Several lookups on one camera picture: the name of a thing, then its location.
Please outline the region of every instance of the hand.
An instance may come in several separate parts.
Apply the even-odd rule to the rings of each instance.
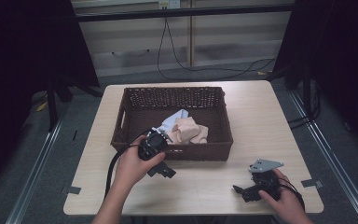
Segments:
[[[288,184],[289,179],[287,176],[281,173],[278,169],[274,169],[274,173],[280,178],[282,185],[291,187]],[[281,198],[279,201],[275,201],[268,193],[264,190],[260,190],[258,194],[264,199],[284,221],[295,224],[295,223],[312,223],[305,214],[301,203],[299,202],[296,195],[286,188],[280,188]]]
[[[114,185],[119,184],[122,187],[131,189],[152,167],[164,160],[164,152],[160,152],[149,161],[140,159],[138,156],[138,146],[143,139],[146,139],[144,135],[137,138],[132,143],[133,147],[130,147],[121,155],[117,162]]]

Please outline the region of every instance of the wicker basket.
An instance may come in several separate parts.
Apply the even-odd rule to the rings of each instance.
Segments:
[[[159,127],[180,109],[209,128],[208,143],[168,145],[166,160],[226,161],[233,139],[224,92],[220,87],[126,88],[118,111],[112,146],[119,150],[141,132]]]

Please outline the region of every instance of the person's left hand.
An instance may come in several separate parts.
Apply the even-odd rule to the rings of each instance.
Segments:
[[[142,135],[138,137],[133,141],[133,147],[130,147],[121,155],[117,162],[114,184],[119,183],[122,187],[131,189],[152,167],[164,160],[164,152],[160,152],[149,161],[140,159],[138,156],[138,146],[143,139],[146,139],[146,136]]]

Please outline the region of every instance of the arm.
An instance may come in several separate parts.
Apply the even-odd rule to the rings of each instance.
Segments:
[[[137,138],[132,143],[134,147],[130,147],[121,155],[117,163],[112,187],[92,223],[118,224],[124,202],[130,194],[132,187],[146,175],[147,171],[164,160],[165,154],[163,152],[150,161],[143,161],[138,157],[137,146],[144,138],[144,136]]]
[[[274,173],[281,179],[289,181],[287,176],[281,173],[278,169],[274,170]],[[282,185],[287,185],[287,182],[280,180]],[[308,218],[304,212],[301,203],[298,201],[296,195],[289,189],[281,188],[281,198],[279,201],[275,201],[264,190],[258,192],[261,198],[263,198],[278,214],[278,216],[290,224],[311,224],[312,221]]]

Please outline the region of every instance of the light wooden tabletop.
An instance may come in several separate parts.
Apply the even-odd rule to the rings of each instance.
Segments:
[[[225,92],[234,144],[227,161],[166,161],[176,171],[172,178],[146,175],[132,189],[123,215],[265,215],[274,211],[263,201],[246,203],[233,185],[255,183],[248,171],[257,159],[281,161],[280,170],[303,195],[307,213],[320,213],[324,205],[315,187],[303,188],[310,172],[297,147],[276,95],[267,81],[226,81],[112,85],[106,88],[73,187],[67,215],[95,215],[104,195],[107,169],[116,151],[110,146],[118,107],[127,87],[220,86]]]

